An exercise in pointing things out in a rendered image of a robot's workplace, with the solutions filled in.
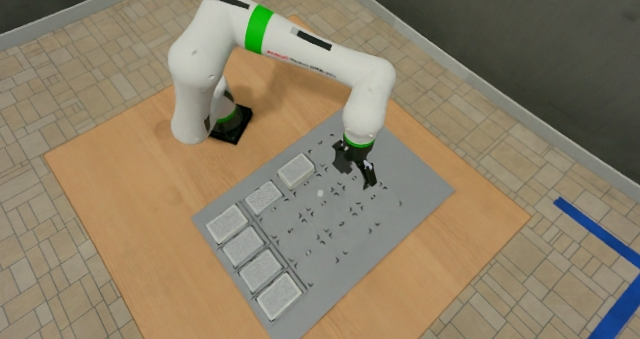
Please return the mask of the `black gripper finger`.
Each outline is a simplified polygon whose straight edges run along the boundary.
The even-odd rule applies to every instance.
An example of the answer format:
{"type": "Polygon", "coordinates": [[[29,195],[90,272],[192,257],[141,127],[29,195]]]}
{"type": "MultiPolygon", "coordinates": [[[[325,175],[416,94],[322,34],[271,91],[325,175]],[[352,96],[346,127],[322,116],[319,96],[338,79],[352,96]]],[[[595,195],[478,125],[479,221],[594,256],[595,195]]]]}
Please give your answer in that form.
{"type": "Polygon", "coordinates": [[[339,140],[339,141],[337,141],[336,143],[334,143],[332,145],[332,148],[334,148],[334,150],[335,150],[335,159],[338,156],[340,156],[341,154],[345,155],[345,150],[344,150],[345,148],[344,148],[344,146],[342,146],[343,145],[343,138],[341,140],[339,140]],[[339,141],[340,141],[340,143],[338,143],[339,141]]]}
{"type": "Polygon", "coordinates": [[[353,160],[353,162],[356,164],[357,168],[360,169],[362,176],[365,180],[363,190],[366,190],[369,186],[373,187],[375,184],[377,184],[373,163],[369,164],[366,160],[364,160],[364,164],[359,165],[357,161],[353,160]]]}

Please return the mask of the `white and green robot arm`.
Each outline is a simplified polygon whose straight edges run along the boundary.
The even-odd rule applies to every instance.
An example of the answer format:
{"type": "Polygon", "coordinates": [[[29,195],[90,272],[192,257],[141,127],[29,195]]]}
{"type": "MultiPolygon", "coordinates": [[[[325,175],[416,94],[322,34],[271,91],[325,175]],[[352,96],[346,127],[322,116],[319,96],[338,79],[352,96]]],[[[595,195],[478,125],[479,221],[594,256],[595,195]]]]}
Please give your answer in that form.
{"type": "Polygon", "coordinates": [[[212,130],[226,133],[240,125],[241,109],[223,75],[235,46],[351,88],[342,113],[344,150],[355,156],[372,150],[395,83],[393,66],[313,34],[251,0],[203,0],[171,46],[168,65],[176,96],[171,131],[177,140],[196,145],[212,130]]]}

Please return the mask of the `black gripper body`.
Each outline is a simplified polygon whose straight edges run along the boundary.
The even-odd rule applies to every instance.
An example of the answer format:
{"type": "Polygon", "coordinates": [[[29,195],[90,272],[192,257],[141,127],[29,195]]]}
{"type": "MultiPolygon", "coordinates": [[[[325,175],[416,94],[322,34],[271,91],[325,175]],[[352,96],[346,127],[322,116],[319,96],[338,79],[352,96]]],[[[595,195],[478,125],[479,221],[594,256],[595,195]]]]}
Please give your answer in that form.
{"type": "Polygon", "coordinates": [[[364,160],[367,161],[366,157],[367,157],[368,154],[363,155],[363,156],[355,156],[355,155],[352,155],[352,154],[348,153],[347,151],[345,151],[345,154],[349,159],[357,161],[358,164],[364,164],[364,160]]]}

